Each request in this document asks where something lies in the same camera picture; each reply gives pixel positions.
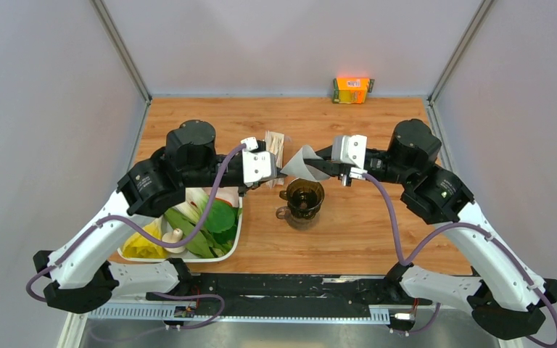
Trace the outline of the clear glass coffee server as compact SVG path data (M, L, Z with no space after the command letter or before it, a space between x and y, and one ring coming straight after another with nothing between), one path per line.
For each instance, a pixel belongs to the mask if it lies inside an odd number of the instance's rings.
M316 227L321 219L321 215L317 214L312 218L296 217L287 207L279 207L275 216L279 220L285 221L291 228L298 231L306 231Z

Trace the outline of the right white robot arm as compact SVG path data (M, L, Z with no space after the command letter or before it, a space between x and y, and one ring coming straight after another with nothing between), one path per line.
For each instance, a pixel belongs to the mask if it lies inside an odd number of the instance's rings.
M442 143L417 119L399 122L385 150L369 148L365 136L337 136L331 146L302 149L307 177L337 177L343 186L368 181L403 188L401 201L417 217L446 236L470 262L471 276L435 273L405 256L397 217L388 206L397 264L387 273L384 291L394 303L428 299L469 314L487 333L502 340L533 339L546 318L556 327L557 280L536 274L494 230L473 193L453 172L437 164Z

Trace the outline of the pack of paper filters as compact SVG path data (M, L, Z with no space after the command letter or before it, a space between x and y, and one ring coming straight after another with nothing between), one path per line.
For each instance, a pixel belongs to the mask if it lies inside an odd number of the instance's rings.
M283 167L285 135L283 133L267 130L265 132L265 142L266 142L266 149L275 155L276 167L278 168L277 174L280 174L281 168ZM283 186L283 185L284 185L284 178L279 178L279 177L266 183L266 186L270 189L273 188L274 186Z

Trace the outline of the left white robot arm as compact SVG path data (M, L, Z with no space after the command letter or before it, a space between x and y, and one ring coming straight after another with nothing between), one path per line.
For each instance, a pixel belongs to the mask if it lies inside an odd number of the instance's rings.
M83 314L113 297L163 293L190 296L193 281L182 260L154 264L111 263L110 255L134 233L183 203L186 190L237 187L241 192L279 176L275 155L256 138L228 154L215 150L214 127L188 120L170 131L166 145L136 163L118 182L100 211L64 246L34 255L36 277L49 279L33 298L49 307Z

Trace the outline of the dark brown coffee dripper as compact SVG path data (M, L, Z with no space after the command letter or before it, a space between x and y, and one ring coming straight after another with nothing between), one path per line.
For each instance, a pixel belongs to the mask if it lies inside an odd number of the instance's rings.
M282 220L313 220L325 199L324 188L319 182L302 178L294 179L278 195L286 203L286 206L276 210L276 217Z

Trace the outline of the white paper coffee filter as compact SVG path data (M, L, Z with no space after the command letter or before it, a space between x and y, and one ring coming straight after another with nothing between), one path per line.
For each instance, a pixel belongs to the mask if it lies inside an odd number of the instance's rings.
M330 175L325 174L311 165L307 165L305 160L321 160L321 157L314 152L310 145L304 145L281 168L280 173L312 182L321 182L330 179Z

